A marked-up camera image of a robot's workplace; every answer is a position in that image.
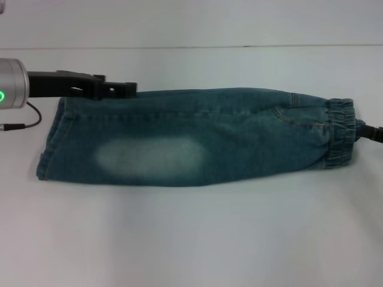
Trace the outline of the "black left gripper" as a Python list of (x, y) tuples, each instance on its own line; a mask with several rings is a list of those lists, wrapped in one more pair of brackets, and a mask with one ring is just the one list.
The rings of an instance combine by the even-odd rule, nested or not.
[(105, 82), (104, 75), (90, 75), (70, 71), (28, 72), (29, 97), (85, 97), (98, 98), (136, 97), (137, 83)]

